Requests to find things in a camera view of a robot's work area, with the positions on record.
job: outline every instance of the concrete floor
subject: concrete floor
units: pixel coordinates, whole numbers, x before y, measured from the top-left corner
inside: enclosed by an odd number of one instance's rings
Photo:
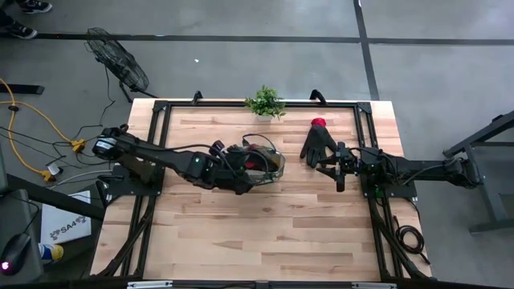
[[[358,36],[351,0],[53,3],[55,9],[49,15],[18,15],[16,7],[10,11],[47,33],[84,33],[90,26],[101,26],[120,34]],[[361,0],[361,4],[369,37],[514,37],[514,2],[509,0]],[[81,125],[96,124],[108,104],[104,69],[86,52],[83,42],[0,39],[0,76],[11,83],[45,86],[42,96],[17,98],[40,108],[68,136]],[[305,99],[318,88],[331,100],[369,100],[360,44],[122,44],[147,73],[149,91],[163,97],[192,97],[196,90],[207,98],[244,97],[265,83],[290,99]],[[380,97],[393,101],[406,157],[442,159],[444,149],[514,108],[514,47],[372,45],[370,49]],[[130,111],[114,77],[111,81],[111,97],[117,102],[108,111],[106,126],[125,122]],[[8,119],[9,113],[1,114],[0,125],[7,126]],[[48,124],[27,109],[17,115],[14,129],[59,140]],[[99,131],[92,128],[83,135],[95,136]],[[44,144],[27,143],[52,153]],[[1,139],[0,144],[9,173],[43,184],[15,159],[6,140]],[[50,160],[29,149],[18,149],[39,168]],[[95,169],[104,167],[67,168],[63,177]],[[59,190],[70,193],[84,186],[71,184]],[[434,182],[418,182],[417,187],[434,276],[512,287],[514,231],[474,237],[467,231],[469,226],[487,221],[479,192]]]

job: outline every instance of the green plant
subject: green plant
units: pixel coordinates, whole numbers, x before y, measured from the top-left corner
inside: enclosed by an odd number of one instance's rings
[[[276,89],[263,85],[263,88],[257,91],[255,99],[246,98],[244,102],[247,104],[247,108],[250,108],[254,114],[259,116],[276,116],[280,119],[281,116],[286,114],[282,112],[286,104],[280,100],[281,98],[277,95]]]

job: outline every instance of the fan stand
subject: fan stand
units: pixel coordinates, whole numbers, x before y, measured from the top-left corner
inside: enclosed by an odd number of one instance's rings
[[[121,88],[121,91],[123,92],[123,94],[125,95],[125,97],[127,98],[127,101],[131,104],[133,102],[133,99],[130,98],[129,94],[127,93],[127,91],[125,90],[125,85],[124,83],[120,80],[120,88]],[[158,98],[157,96],[151,94],[151,93],[148,93],[148,92],[143,92],[137,88],[130,88],[130,91],[131,92],[140,92],[144,95],[147,95],[147,96],[150,96],[150,97],[153,97],[153,98]]]

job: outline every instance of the wooden table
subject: wooden table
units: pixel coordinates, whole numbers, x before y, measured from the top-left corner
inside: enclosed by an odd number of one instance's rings
[[[141,139],[148,135],[153,102],[134,100],[129,132]],[[393,105],[389,101],[371,105],[380,148],[402,155]],[[347,176],[346,191],[337,193],[333,180],[299,158],[315,117],[327,120],[334,140],[356,147],[352,111],[287,108],[286,112],[280,120],[263,123],[247,108],[173,109],[166,147],[210,145],[215,140],[240,145],[243,134],[255,132],[270,138],[287,162],[277,183],[255,187],[243,196],[194,187],[168,169],[153,216],[146,279],[379,280],[369,209],[357,177]],[[158,126],[156,140],[160,131]],[[249,140],[265,144],[259,138]],[[108,207],[92,274],[107,266],[127,238],[133,203],[134,197],[121,197]],[[409,202],[393,199],[391,208],[401,224],[421,229]],[[133,268],[138,252],[134,250]],[[387,245],[385,252],[393,272]],[[410,257],[430,275],[420,256]]]

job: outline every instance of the electric fan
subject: electric fan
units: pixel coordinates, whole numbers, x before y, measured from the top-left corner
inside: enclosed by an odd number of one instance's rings
[[[99,27],[89,28],[88,46],[95,54],[96,61],[105,65],[120,80],[120,88],[129,103],[132,103],[133,100],[129,97],[124,85],[131,92],[140,92],[157,98],[146,92],[149,80],[143,69],[137,64],[134,55],[126,51],[119,42],[112,40],[107,31]]]

